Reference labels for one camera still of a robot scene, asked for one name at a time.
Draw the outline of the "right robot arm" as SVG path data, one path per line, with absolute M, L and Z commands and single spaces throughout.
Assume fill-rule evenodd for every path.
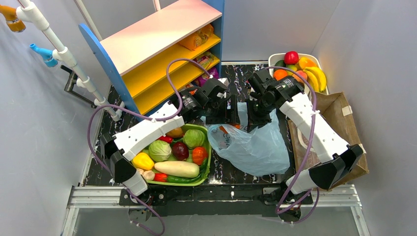
M 358 144 L 349 144 L 329 126 L 300 82 L 292 76 L 277 80 L 267 69 L 254 72 L 247 81 L 253 97 L 246 101 L 247 131 L 265 126 L 271 121 L 271 111 L 278 109 L 309 138 L 307 151 L 313 149 L 320 161 L 290 177 L 285 183 L 287 191 L 296 195 L 313 188 L 329 190 L 351 172 L 363 149 Z

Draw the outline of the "light blue plastic bag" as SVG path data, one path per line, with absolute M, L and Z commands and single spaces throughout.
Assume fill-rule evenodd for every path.
M 248 133 L 247 105 L 239 102 L 237 108 L 241 129 L 228 124 L 207 124 L 206 117 L 201 117 L 213 150 L 250 175 L 284 174 L 290 167 L 290 158 L 276 110 L 270 113 L 271 122 Z

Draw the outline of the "orange fruit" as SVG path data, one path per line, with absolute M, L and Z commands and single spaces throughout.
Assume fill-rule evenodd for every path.
M 277 69 L 273 73 L 273 78 L 275 78 L 278 81 L 285 78 L 286 76 L 288 76 L 288 72 L 284 69 Z

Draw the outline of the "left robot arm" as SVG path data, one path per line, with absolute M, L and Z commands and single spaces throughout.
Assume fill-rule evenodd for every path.
M 142 121 L 116 135 L 102 135 L 100 140 L 101 160 L 114 181 L 139 196 L 148 189 L 148 184 L 131 162 L 157 138 L 202 116 L 207 120 L 214 118 L 216 124 L 238 123 L 238 115 L 232 115 L 231 110 L 225 109 L 225 113 L 220 114 L 220 107 L 231 99 L 228 85 L 226 78 L 210 78 L 202 87 L 176 90 L 168 102 L 149 117 L 127 110 Z

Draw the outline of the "large orange pumpkin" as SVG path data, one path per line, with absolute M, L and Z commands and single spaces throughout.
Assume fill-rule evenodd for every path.
M 240 124 L 224 124 L 219 129 L 225 134 L 236 134 L 240 130 Z

